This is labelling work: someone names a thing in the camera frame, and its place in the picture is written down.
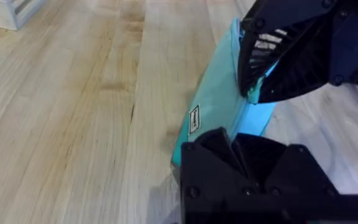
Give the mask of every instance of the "black screw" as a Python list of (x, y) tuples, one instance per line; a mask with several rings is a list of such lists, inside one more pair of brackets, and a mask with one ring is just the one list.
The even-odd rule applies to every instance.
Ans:
[(339, 12), (339, 15), (342, 17), (342, 18), (346, 18), (348, 15), (349, 15), (349, 12), (345, 9), (341, 10)]
[(265, 26), (265, 21), (263, 19), (256, 19), (255, 21), (255, 28), (261, 29)]
[(334, 85), (339, 86), (343, 82), (343, 76), (342, 75), (336, 75), (334, 77)]
[(326, 189), (326, 193), (329, 194), (330, 196), (335, 196), (335, 192), (330, 187)]
[(246, 194), (246, 195), (253, 195), (253, 194), (255, 194), (255, 191), (254, 191), (253, 189), (248, 188), (248, 187), (243, 187), (243, 188), (241, 189), (241, 192), (242, 192), (243, 194)]
[(187, 150), (187, 151), (193, 151), (193, 150), (194, 150), (194, 146), (193, 146), (192, 144), (188, 143), (188, 144), (186, 145), (186, 150)]
[(271, 192), (273, 195), (280, 195), (280, 194), (281, 194), (280, 190), (277, 189), (277, 188), (275, 188), (275, 187), (272, 188), (270, 192)]
[(324, 8), (329, 8), (333, 5), (334, 1), (333, 0), (323, 0), (322, 1), (322, 5)]
[(200, 190), (199, 188), (197, 187), (188, 187), (186, 189), (186, 194), (187, 194), (187, 197), (189, 198), (196, 198), (198, 196), (200, 196)]

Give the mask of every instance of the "wooden floor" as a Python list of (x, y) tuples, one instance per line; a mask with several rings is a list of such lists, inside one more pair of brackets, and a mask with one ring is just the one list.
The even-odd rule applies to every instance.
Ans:
[[(47, 0), (0, 29), (0, 223), (180, 222), (184, 112), (252, 0)], [(358, 193), (358, 87), (279, 103), (267, 136), (311, 148)]]

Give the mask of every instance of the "teal fabric fold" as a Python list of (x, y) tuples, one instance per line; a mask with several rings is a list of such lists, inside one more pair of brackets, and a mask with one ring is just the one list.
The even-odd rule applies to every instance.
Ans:
[(272, 114), (274, 104), (257, 103), (263, 79), (249, 92), (240, 95), (237, 85), (237, 63), (240, 52), (239, 19), (235, 18), (216, 47), (196, 95), (183, 121), (172, 162), (181, 164), (181, 145), (216, 128), (226, 129), (230, 140), (237, 133), (261, 135)]

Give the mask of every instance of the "white crate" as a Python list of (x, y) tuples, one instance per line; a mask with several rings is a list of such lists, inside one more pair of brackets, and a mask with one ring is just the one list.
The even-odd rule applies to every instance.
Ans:
[(19, 30), (44, 3), (44, 0), (0, 0), (0, 27)]

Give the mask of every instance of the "white tag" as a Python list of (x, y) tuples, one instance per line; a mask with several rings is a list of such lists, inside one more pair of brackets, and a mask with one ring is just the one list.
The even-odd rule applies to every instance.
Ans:
[(197, 131), (201, 126), (200, 105), (197, 105), (189, 113), (189, 135)]

